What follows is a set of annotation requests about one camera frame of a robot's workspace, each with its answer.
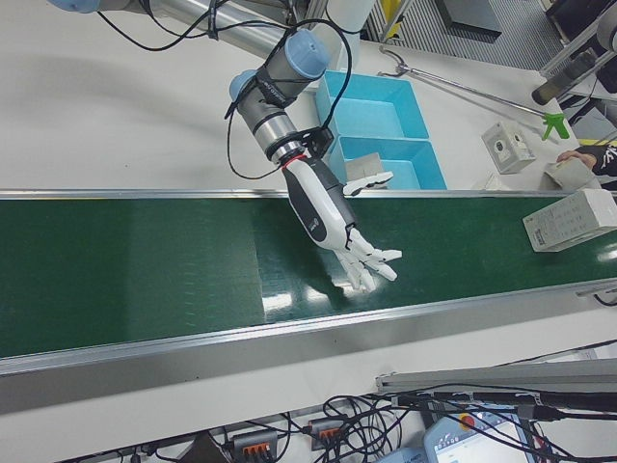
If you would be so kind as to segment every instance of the gray box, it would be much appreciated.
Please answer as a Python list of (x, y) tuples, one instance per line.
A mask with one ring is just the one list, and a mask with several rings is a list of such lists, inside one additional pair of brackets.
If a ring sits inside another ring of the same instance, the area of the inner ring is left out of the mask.
[[(359, 180), (360, 178), (381, 174), (384, 171), (379, 152), (372, 152), (365, 156), (345, 161), (347, 181)], [(372, 188), (388, 188), (385, 183), (374, 185)]]
[(514, 121), (496, 123), (482, 135), (482, 140), (500, 174), (520, 172), (536, 159), (527, 147), (521, 126)]

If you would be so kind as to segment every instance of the logo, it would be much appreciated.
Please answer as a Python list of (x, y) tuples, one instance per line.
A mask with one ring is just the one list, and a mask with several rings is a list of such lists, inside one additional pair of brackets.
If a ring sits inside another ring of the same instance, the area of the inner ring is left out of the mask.
[(312, 221), (310, 222), (310, 224), (308, 224), (308, 229), (313, 232), (317, 227), (319, 227), (319, 221), (317, 220), (317, 218), (315, 217), (314, 219), (312, 219)]
[(602, 168), (605, 168), (608, 164), (615, 160), (615, 156), (617, 156), (617, 148), (608, 147), (604, 153)]

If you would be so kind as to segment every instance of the person's hand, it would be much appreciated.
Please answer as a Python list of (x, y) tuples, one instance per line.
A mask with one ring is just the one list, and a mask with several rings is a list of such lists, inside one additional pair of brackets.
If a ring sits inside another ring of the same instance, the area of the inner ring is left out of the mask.
[(593, 169), (594, 166), (596, 165), (596, 162), (598, 162), (598, 159), (596, 159), (595, 156), (592, 156), (591, 154), (584, 154), (578, 151), (562, 152), (557, 157), (557, 162), (566, 161), (570, 159), (571, 157), (577, 157), (578, 159), (580, 159), (582, 163), (589, 168), (589, 170)]

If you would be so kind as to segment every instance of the conveyor belt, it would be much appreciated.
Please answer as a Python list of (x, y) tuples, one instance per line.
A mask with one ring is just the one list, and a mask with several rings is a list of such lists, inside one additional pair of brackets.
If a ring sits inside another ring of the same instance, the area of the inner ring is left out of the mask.
[(285, 199), (0, 201), (0, 358), (617, 277), (617, 233), (535, 254), (521, 219), (556, 198), (353, 201), (402, 249), (354, 291)]

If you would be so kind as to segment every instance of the blue plastic bin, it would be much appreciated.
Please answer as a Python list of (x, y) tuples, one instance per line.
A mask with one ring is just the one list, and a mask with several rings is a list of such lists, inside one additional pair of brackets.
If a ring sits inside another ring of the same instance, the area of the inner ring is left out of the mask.
[(445, 190), (440, 165), (425, 140), (339, 137), (328, 164), (336, 177), (347, 181), (345, 161), (379, 152), (384, 171), (392, 171), (391, 190)]
[[(328, 117), (344, 80), (344, 72), (328, 70), (324, 74), (315, 96), (321, 122)], [(361, 74), (352, 74), (330, 129), (335, 137), (428, 138), (408, 80)]]

